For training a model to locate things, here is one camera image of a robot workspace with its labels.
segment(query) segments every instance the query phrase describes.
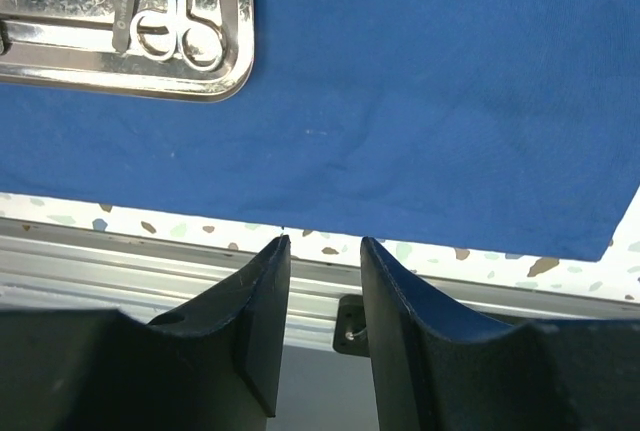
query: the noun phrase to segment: fabric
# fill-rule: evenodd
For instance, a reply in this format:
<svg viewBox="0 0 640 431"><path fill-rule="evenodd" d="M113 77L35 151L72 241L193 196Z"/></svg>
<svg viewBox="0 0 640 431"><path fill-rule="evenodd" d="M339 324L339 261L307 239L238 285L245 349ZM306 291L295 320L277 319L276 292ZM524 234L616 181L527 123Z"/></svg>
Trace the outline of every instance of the fabric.
<svg viewBox="0 0 640 431"><path fill-rule="evenodd" d="M256 0L195 104L2 85L0 190L597 259L640 177L640 0Z"/></svg>

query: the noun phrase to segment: gray floor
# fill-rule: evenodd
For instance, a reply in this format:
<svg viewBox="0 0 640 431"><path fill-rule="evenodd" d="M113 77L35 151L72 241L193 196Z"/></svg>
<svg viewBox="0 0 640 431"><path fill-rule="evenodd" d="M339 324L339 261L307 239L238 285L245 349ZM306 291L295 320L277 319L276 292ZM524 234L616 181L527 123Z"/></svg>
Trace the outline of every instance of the gray floor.
<svg viewBox="0 0 640 431"><path fill-rule="evenodd" d="M277 417L267 430L378 430L370 361L285 346Z"/></svg>

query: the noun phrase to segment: scissors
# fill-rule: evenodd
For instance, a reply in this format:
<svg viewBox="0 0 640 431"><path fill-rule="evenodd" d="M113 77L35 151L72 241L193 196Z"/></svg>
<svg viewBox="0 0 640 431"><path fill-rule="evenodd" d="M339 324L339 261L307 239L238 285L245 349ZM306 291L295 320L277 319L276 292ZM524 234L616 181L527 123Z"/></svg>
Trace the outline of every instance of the scissors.
<svg viewBox="0 0 640 431"><path fill-rule="evenodd" d="M142 54L153 61L169 61L177 51L190 68L202 72L212 71L220 65L224 55L222 34L213 24L191 17L188 2L189 0L167 0L166 13L152 9L145 9L137 13L131 20L129 28L131 41L137 42L140 45ZM167 49L151 47L144 40L144 33L140 23L146 19L153 22L154 26L155 23L162 23L160 26L169 31L170 41ZM187 35L191 33L198 36L207 36L207 52L212 53L212 59L199 61L193 57L187 49Z"/></svg>

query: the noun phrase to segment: metal tray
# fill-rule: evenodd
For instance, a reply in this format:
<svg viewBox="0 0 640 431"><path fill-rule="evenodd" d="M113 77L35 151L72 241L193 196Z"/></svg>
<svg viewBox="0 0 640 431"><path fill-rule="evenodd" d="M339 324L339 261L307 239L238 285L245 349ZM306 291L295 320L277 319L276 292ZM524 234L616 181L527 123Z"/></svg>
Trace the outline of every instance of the metal tray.
<svg viewBox="0 0 640 431"><path fill-rule="evenodd" d="M137 9L166 12L167 1L139 0ZM229 97L253 63L253 0L188 1L190 14L217 26L224 37L224 57L213 71L191 69L179 54L152 61L136 41L125 54L117 53L111 44L114 0L0 0L6 44L0 80L176 99ZM167 37L149 33L145 41ZM204 43L189 45L206 53Z"/></svg>

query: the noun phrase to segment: aluminum rail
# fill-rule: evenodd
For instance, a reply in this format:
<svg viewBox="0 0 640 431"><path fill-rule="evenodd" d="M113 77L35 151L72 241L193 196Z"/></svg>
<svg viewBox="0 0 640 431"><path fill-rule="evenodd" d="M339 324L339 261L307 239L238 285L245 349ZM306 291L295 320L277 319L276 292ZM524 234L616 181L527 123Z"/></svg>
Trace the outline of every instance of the aluminum rail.
<svg viewBox="0 0 640 431"><path fill-rule="evenodd" d="M251 256L2 218L0 307L118 307L147 322L229 276ZM638 304L445 279L428 281L460 302L493 315L640 318ZM290 290L286 344L331 350L338 300L361 293L359 269L292 258Z"/></svg>

